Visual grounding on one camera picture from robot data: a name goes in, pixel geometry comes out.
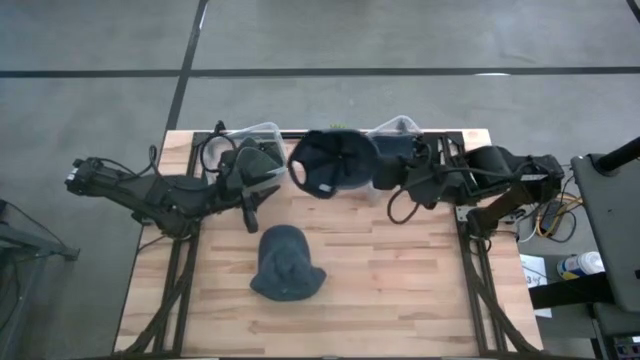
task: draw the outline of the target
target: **gray floor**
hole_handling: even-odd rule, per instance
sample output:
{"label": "gray floor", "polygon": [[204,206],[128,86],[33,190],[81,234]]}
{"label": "gray floor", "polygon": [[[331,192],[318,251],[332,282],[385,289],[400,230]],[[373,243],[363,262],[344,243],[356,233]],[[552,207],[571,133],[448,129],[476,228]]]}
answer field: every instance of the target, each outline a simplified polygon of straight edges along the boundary
{"label": "gray floor", "polygon": [[[0,70],[179,69],[196,5],[0,0]],[[211,0],[194,61],[201,69],[629,65],[640,65],[640,24],[624,0]],[[50,262],[24,357],[109,353],[140,227],[123,208],[73,196],[62,183],[76,157],[144,166],[147,147],[162,141],[176,81],[0,79],[0,197],[82,248],[77,263]],[[366,128],[405,114],[422,127],[488,128],[515,153],[567,163],[638,136],[639,94],[640,75],[191,79],[177,126]],[[571,242],[534,239],[521,251],[594,249],[578,214]],[[584,343],[542,335],[552,352],[584,355]]]}

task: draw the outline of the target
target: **yellow cable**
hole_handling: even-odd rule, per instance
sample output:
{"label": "yellow cable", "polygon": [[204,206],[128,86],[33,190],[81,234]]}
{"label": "yellow cable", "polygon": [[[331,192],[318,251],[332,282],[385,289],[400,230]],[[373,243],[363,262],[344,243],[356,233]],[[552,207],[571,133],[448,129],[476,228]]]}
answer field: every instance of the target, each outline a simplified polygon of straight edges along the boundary
{"label": "yellow cable", "polygon": [[[556,215],[553,218],[553,223],[551,223],[551,226],[549,227],[549,229],[553,229],[555,228],[556,224],[558,223],[558,220],[560,219],[560,216],[566,214],[567,212],[577,208],[579,205],[574,206],[571,210],[567,210],[567,208],[569,207],[569,205],[574,204],[574,203],[579,203],[582,204],[582,197],[578,197],[576,198],[575,196],[571,196],[571,195],[567,195],[564,194],[565,198],[573,198],[573,200],[571,200],[570,202],[563,204],[559,209],[558,212],[556,213]],[[551,231],[542,233],[542,230],[540,229],[540,222],[542,221],[542,215],[541,213],[538,213],[537,215],[537,219],[536,219],[536,233],[538,234],[538,236],[542,236],[542,237],[549,237],[551,234]]]}

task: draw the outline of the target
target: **black metal frame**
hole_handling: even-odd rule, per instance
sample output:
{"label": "black metal frame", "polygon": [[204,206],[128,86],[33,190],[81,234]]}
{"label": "black metal frame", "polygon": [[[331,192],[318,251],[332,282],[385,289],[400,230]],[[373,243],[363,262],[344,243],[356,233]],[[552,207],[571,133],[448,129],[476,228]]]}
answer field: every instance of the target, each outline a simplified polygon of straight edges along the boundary
{"label": "black metal frame", "polygon": [[[216,131],[226,130],[224,124],[221,122],[216,126]],[[199,142],[201,136],[208,133],[194,132],[192,138],[191,153],[189,155],[187,175],[194,176],[197,159],[197,151],[194,151],[195,144]],[[304,131],[282,131],[281,135],[283,139],[300,139],[304,136]],[[452,132],[449,133],[452,136],[462,138],[461,133]],[[464,144],[458,144],[458,151],[464,152]],[[458,231],[458,240],[460,244],[460,254],[462,258],[463,270],[465,273],[465,282],[469,298],[469,306],[471,309],[471,315],[473,320],[474,331],[476,335],[476,342],[478,346],[478,357],[476,358],[493,358],[493,359],[545,359],[545,360],[566,360],[566,359],[578,359],[572,357],[554,356],[549,354],[543,354],[539,352],[527,352],[527,349],[522,349],[522,346],[516,348],[521,352],[509,352],[507,349],[507,343],[505,329],[511,329],[513,333],[515,327],[510,323],[506,314],[504,314],[498,305],[496,300],[496,290],[493,282],[493,275],[491,273],[491,266],[489,262],[488,251],[483,241],[472,240],[466,232],[466,225],[464,222],[458,220],[458,217],[454,214],[456,227]],[[162,295],[162,302],[160,308],[152,318],[149,325],[140,334],[139,338],[132,346],[124,352],[114,352],[110,356],[95,357],[91,359],[167,359],[167,358],[182,358],[182,345],[184,342],[184,332],[186,327],[189,299],[191,294],[191,285],[193,282],[194,269],[196,255],[199,244],[198,233],[184,241],[175,241],[171,248],[171,255],[169,258],[169,265],[167,268],[167,277],[165,280],[165,287]],[[472,253],[471,243],[477,244],[477,253]],[[180,277],[178,274],[178,263],[180,254],[184,244],[188,245],[187,259],[184,264],[184,268]],[[480,272],[478,272],[473,264],[472,254],[477,255],[478,262],[480,264]],[[171,309],[175,306],[177,299],[180,298],[180,304],[178,309],[176,330],[173,337],[173,343],[170,349],[165,349],[166,328],[168,322],[168,315]],[[492,331],[495,338],[496,350],[489,349],[487,341],[487,335],[482,321],[482,299],[489,309]],[[154,339],[152,351],[144,352],[148,345]],[[233,357],[219,357],[218,359],[224,360],[237,360],[239,358]],[[260,359],[267,360],[273,359],[268,357],[255,357],[255,358],[242,358],[242,359]],[[434,357],[407,357],[403,359],[434,359]]]}

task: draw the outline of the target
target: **paper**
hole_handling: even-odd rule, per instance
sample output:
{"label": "paper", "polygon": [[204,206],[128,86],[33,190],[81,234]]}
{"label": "paper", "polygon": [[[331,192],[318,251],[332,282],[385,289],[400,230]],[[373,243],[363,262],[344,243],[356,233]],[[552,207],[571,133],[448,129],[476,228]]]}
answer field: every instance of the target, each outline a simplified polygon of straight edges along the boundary
{"label": "paper", "polygon": [[[544,267],[544,258],[530,255],[520,255],[520,262],[527,279],[528,287],[547,285],[547,272]],[[551,317],[551,309],[534,310],[536,316]]]}

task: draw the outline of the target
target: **wooden tabletop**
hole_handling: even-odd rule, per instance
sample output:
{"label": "wooden tabletop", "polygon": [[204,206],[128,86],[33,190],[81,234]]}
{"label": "wooden tabletop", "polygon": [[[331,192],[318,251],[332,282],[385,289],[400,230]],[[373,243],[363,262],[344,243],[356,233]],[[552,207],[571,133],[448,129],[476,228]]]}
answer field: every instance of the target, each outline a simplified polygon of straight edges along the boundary
{"label": "wooden tabletop", "polygon": [[[467,149],[490,144],[486,129],[462,132]],[[192,135],[167,133],[163,174],[186,172]],[[287,142],[287,149],[294,144]],[[320,200],[286,176],[258,209],[258,233],[247,233],[239,209],[206,218],[182,355],[477,355],[452,207],[421,208],[398,226],[387,219],[388,196],[376,206],[363,190]],[[411,207],[406,197],[394,213],[400,217]],[[312,262],[327,272],[322,288],[307,300],[278,303],[249,288],[260,236],[278,224],[302,229]],[[145,228],[141,244],[158,235],[156,228]],[[498,302],[526,339],[542,349],[516,243],[508,234],[492,240]],[[170,252],[170,240],[163,240],[137,256],[115,350],[130,345],[159,307]],[[483,317],[491,344],[486,309]],[[167,339],[173,336],[171,324]]]}

